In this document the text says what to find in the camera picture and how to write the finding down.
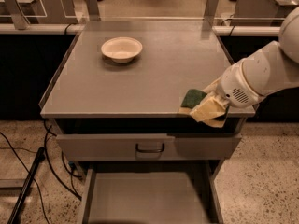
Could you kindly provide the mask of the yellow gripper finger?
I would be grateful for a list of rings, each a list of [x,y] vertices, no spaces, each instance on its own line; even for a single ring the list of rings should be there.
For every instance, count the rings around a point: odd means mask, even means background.
[[[205,88],[203,88],[203,92],[206,94],[209,94],[211,92],[216,92],[218,93],[218,85],[220,83],[220,78],[215,79],[212,83],[210,83],[208,86],[206,86]]]
[[[225,119],[216,120],[226,114],[228,101],[220,96],[206,96],[199,105],[190,112],[191,117],[197,122],[203,122],[212,128],[222,128]]]

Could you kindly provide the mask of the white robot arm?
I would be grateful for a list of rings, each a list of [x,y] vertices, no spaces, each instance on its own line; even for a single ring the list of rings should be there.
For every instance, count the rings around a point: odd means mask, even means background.
[[[257,105],[268,95],[299,86],[299,7],[281,24],[278,40],[228,67],[204,89],[206,97],[190,111],[212,127],[228,107]]]

